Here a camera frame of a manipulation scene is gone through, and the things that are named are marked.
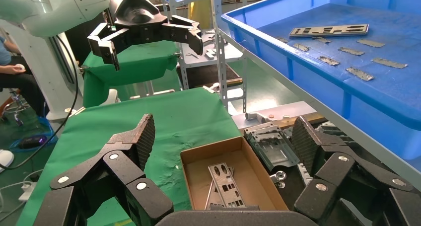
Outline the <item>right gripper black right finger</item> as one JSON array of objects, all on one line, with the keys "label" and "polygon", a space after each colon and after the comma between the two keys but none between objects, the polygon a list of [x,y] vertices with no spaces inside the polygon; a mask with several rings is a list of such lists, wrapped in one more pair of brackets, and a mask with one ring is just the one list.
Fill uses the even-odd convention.
[{"label": "right gripper black right finger", "polygon": [[311,180],[294,210],[323,226],[340,199],[351,202],[374,226],[418,226],[421,195],[399,175],[358,156],[335,135],[316,131],[302,116],[292,148]]}]

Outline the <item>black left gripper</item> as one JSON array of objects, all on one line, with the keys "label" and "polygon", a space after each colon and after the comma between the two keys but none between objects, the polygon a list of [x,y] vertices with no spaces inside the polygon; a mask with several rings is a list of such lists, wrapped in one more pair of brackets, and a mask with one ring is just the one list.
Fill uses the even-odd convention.
[{"label": "black left gripper", "polygon": [[130,45],[156,41],[186,43],[196,54],[203,54],[200,23],[172,15],[167,16],[149,0],[110,0],[114,26],[100,23],[87,37],[92,53],[120,70],[117,55]]}]

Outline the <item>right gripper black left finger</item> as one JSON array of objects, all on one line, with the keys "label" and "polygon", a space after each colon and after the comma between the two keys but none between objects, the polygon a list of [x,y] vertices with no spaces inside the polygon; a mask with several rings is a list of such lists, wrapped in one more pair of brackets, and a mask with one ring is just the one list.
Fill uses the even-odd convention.
[{"label": "right gripper black left finger", "polygon": [[154,140],[151,114],[143,115],[134,129],[114,134],[95,156],[51,181],[34,225],[85,226],[111,198],[135,225],[157,224],[174,206],[144,172]]}]

